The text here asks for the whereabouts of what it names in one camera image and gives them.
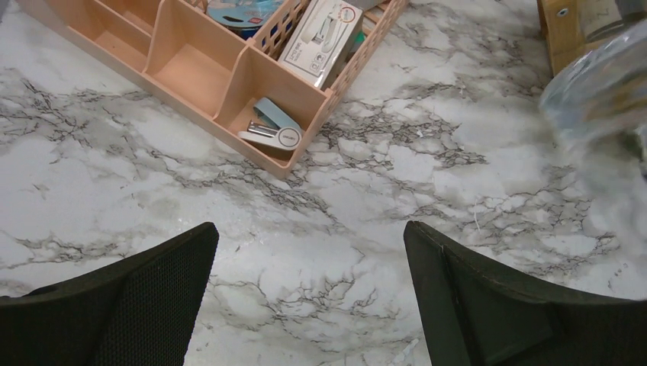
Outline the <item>clear round bottle silver cap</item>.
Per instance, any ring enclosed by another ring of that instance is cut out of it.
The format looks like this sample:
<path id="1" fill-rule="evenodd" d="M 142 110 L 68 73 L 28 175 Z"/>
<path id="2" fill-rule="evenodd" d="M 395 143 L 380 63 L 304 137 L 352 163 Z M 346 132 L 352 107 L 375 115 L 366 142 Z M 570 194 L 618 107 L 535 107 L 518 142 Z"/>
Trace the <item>clear round bottle silver cap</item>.
<path id="1" fill-rule="evenodd" d="M 640 21 L 564 68 L 539 110 L 570 156 L 615 143 L 646 173 L 646 22 Z"/>

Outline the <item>orange plastic file organizer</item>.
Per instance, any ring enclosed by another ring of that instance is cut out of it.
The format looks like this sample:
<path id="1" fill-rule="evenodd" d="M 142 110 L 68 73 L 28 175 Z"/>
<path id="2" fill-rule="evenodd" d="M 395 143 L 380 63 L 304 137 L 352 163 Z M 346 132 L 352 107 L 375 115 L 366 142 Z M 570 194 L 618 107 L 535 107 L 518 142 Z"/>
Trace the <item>orange plastic file organizer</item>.
<path id="1" fill-rule="evenodd" d="M 278 63 L 311 1 L 283 1 L 260 27 L 226 27 L 209 1 L 22 1 L 31 17 L 164 101 L 277 178 L 285 178 L 332 114 L 405 1 L 346 1 L 362 28 L 321 90 Z M 240 139 L 268 98 L 303 130 L 291 152 Z"/>

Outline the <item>white stapler box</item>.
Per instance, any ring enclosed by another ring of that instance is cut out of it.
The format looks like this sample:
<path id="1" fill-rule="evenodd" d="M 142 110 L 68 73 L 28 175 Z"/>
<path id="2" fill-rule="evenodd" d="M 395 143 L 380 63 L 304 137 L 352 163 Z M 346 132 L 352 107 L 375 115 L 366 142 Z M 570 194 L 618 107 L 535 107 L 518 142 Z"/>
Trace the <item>white stapler box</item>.
<path id="1" fill-rule="evenodd" d="M 356 42 L 362 18 L 363 10 L 346 1 L 311 1 L 278 63 L 324 90 Z"/>

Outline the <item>blue white stapler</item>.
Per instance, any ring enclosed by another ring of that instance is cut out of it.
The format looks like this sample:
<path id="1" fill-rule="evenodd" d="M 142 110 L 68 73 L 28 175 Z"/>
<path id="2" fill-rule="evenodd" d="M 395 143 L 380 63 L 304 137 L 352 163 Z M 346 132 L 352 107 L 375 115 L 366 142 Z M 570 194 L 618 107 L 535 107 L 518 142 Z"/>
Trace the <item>blue white stapler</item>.
<path id="1" fill-rule="evenodd" d="M 240 139 L 287 152 L 298 147 L 303 130 L 278 105 L 261 98 L 254 104 L 253 111 L 256 119 L 250 120 L 247 128 L 237 133 Z"/>

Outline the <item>wooden wine rack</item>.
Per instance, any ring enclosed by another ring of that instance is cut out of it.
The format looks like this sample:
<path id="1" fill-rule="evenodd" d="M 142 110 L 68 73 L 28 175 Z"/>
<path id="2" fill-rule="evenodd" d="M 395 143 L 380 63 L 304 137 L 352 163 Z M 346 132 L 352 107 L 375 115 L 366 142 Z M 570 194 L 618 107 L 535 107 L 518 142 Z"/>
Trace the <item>wooden wine rack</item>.
<path id="1" fill-rule="evenodd" d="M 584 8 L 585 1 L 536 0 L 536 5 L 552 76 L 607 41 L 585 40 L 579 24 L 579 11 Z"/>

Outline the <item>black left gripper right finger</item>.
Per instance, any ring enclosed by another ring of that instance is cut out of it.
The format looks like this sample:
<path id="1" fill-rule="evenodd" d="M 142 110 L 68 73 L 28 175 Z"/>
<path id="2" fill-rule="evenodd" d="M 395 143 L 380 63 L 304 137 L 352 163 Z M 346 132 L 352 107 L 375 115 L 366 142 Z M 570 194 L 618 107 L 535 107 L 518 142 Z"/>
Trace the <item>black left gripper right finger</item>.
<path id="1" fill-rule="evenodd" d="M 644 365 L 646 303 L 553 284 L 410 221 L 404 245 L 434 365 Z"/>

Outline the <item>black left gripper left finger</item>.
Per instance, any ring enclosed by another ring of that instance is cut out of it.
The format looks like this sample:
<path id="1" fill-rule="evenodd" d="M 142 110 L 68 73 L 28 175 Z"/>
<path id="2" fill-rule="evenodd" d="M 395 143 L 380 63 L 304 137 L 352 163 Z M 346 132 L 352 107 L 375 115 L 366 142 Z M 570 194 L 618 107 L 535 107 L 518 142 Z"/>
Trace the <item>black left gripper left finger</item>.
<path id="1" fill-rule="evenodd" d="M 181 365 L 219 234 L 202 223 L 76 278 L 1 298 L 3 365 Z"/>

